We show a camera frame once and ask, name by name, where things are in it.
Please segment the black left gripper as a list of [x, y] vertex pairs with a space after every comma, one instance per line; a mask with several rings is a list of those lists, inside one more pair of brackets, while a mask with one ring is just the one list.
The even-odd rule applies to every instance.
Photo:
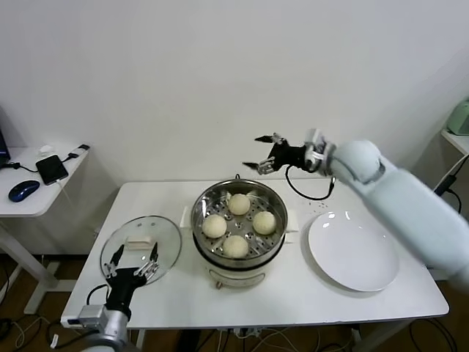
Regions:
[[104, 264], [106, 281], [111, 287], [111, 292], [106, 300], [107, 309], [129, 308], [134, 291], [145, 286], [157, 271], [158, 265], [158, 243], [152, 248], [149, 260], [138, 270], [137, 268], [120, 268], [120, 258], [124, 252], [125, 245], [122, 244], [113, 253], [109, 263]]

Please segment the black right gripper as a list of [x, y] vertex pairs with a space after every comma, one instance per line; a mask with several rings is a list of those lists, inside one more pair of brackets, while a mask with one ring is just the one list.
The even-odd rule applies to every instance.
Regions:
[[291, 146], [288, 141], [277, 133], [255, 138], [256, 142], [274, 144], [267, 159], [255, 162], [242, 162], [243, 166], [255, 171], [259, 175], [269, 175], [283, 166], [294, 166], [307, 171], [305, 154], [306, 146]]

